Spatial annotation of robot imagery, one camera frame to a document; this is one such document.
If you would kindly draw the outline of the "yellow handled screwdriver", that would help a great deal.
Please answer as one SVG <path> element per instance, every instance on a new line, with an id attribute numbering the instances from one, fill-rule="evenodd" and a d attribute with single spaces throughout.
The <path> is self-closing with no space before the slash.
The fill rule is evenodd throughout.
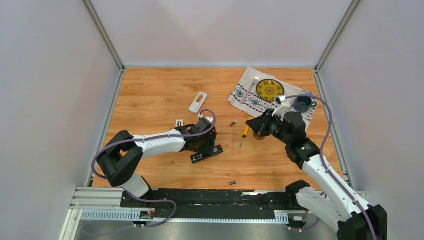
<path id="1" fill-rule="evenodd" d="M 246 123 L 244 130 L 243 130 L 242 139 L 241 139 L 241 142 L 240 142 L 240 145 L 239 145 L 240 148 L 242 147 L 244 140 L 248 136 L 250 129 L 251 129 L 250 126 Z"/>

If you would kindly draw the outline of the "black remote control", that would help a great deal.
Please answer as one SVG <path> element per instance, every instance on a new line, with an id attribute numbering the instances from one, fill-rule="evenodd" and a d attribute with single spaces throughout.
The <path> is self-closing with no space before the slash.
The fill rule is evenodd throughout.
<path id="1" fill-rule="evenodd" d="M 191 159 L 191 162 L 193 164 L 195 164 L 195 163 L 201 162 L 203 160 L 206 160 L 208 158 L 211 158 L 213 156 L 219 155 L 223 152 L 224 152 L 224 150 L 223 150 L 222 146 L 217 145 L 211 151 L 209 151 L 207 153 L 196 153 L 196 154 L 192 155 L 190 157 L 190 159 Z"/>

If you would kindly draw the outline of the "white remote with QR code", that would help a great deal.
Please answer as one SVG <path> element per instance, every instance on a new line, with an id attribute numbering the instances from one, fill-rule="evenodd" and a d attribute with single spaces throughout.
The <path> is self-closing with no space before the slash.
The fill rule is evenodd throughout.
<path id="1" fill-rule="evenodd" d="M 184 120 L 183 119 L 177 119 L 175 122 L 175 127 L 182 127 L 184 126 Z"/>

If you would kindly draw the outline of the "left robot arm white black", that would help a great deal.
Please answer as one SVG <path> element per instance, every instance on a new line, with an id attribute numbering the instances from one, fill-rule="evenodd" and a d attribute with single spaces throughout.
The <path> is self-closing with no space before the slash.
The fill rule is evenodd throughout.
<path id="1" fill-rule="evenodd" d="M 153 194 L 145 179 L 136 173 L 139 163 L 165 153 L 193 152 L 197 157 L 214 155 L 217 131 L 212 122 L 201 118 L 196 124 L 178 126 L 168 132 L 152 135 L 131 135 L 120 131 L 95 157 L 112 187 L 121 187 L 140 207 L 148 207 Z"/>

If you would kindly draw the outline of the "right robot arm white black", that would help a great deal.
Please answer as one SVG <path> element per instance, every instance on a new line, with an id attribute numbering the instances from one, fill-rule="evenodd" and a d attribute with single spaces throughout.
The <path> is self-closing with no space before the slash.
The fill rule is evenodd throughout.
<path id="1" fill-rule="evenodd" d="M 381 205 L 372 206 L 355 192 L 321 154 L 306 134 L 301 113 L 288 112 L 280 118 L 267 110 L 246 121 L 258 137 L 273 136 L 285 144 L 288 158 L 309 175 L 326 196 L 307 182 L 298 180 L 286 186 L 285 203 L 293 209 L 313 212 L 336 233 L 339 240 L 386 240 L 388 214 Z"/>

